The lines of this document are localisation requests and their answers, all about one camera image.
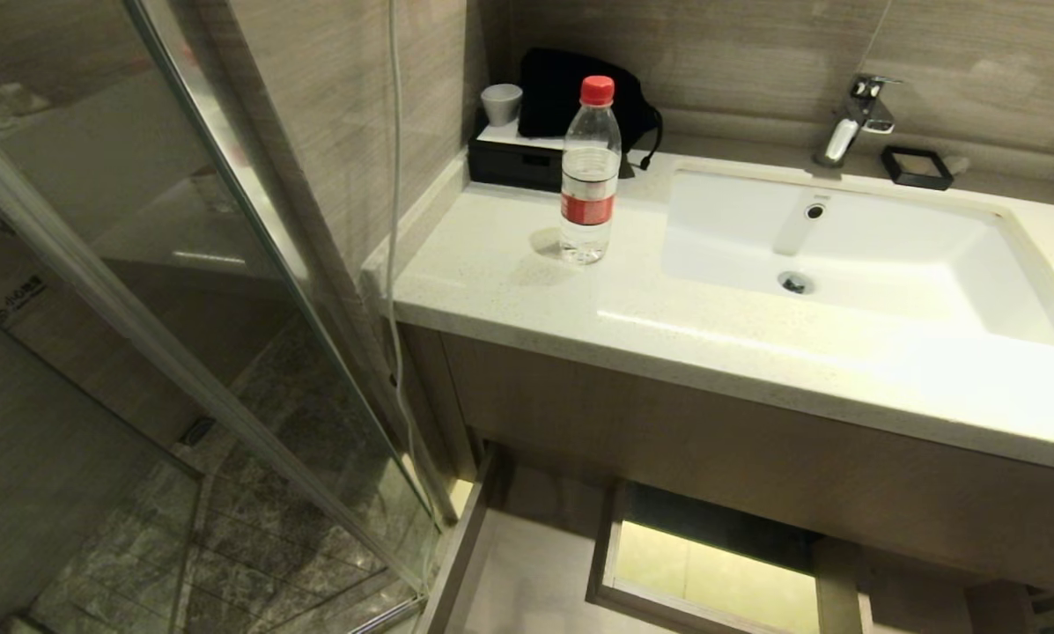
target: sink drain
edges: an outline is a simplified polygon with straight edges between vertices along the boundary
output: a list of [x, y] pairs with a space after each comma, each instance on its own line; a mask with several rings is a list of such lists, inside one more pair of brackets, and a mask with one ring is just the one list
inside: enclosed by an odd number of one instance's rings
[[777, 276], [777, 282], [781, 284], [781, 288], [787, 290], [789, 293], [797, 294], [808, 294], [813, 292], [813, 283], [808, 277], [801, 276], [800, 273], [793, 273], [792, 271], [785, 271]]

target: black tissue box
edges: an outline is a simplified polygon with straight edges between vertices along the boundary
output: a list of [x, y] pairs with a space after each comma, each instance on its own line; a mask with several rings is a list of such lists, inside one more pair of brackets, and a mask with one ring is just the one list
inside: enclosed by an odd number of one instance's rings
[[471, 180], [542, 192], [562, 191], [562, 150], [481, 141], [479, 136], [486, 128], [487, 115], [481, 108], [468, 141]]
[[940, 191], [953, 185], [953, 174], [941, 157], [929, 150], [887, 145], [882, 148], [882, 167], [898, 185]]

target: white countertop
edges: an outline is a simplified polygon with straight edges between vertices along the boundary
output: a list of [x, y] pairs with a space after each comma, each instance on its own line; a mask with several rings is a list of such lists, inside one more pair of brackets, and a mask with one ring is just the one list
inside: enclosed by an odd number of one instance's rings
[[[669, 277], [660, 258], [679, 169], [807, 183], [803, 170], [657, 155], [620, 185], [590, 266], [558, 257], [558, 194], [471, 184], [398, 276], [398, 317], [550, 354], [1054, 465], [1054, 346]], [[844, 189], [1011, 212], [1054, 265], [1054, 205], [898, 187]]]

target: faucet handle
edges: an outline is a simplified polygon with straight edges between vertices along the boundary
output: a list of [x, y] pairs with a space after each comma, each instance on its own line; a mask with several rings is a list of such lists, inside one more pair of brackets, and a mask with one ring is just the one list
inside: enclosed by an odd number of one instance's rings
[[852, 96], [861, 99], [875, 99], [882, 90], [882, 85], [887, 83], [903, 83], [903, 81], [880, 75], [857, 75], [852, 82]]

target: plastic water bottle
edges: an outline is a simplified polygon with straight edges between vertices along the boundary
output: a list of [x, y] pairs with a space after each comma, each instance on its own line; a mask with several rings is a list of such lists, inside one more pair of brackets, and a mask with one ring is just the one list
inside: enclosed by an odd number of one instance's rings
[[620, 172], [620, 126], [612, 114], [616, 92], [608, 77], [586, 77], [582, 110], [566, 133], [562, 155], [562, 257], [591, 264], [604, 256]]

